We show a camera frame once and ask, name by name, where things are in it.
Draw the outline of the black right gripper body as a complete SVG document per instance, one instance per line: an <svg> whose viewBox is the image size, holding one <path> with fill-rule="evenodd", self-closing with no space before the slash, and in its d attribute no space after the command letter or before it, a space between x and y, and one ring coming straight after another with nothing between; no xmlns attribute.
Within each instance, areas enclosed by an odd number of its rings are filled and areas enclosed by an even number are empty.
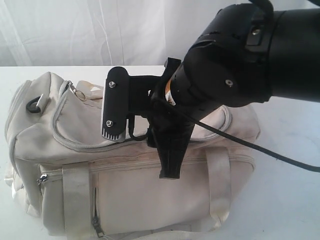
<svg viewBox="0 0 320 240"><path fill-rule="evenodd" d="M212 58L168 58L161 81L151 95L147 145L157 150L186 150L195 122L222 103L215 95L222 67Z"/></svg>

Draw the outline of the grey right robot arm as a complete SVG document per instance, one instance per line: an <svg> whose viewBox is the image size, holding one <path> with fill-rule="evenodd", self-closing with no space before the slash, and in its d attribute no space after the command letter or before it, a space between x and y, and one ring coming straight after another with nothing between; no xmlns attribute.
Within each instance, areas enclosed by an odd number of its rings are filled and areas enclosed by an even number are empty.
<svg viewBox="0 0 320 240"><path fill-rule="evenodd" d="M271 97L319 102L320 8L274 10L268 0L221 9L177 69L151 93L159 176L178 179L194 127L221 106Z"/></svg>

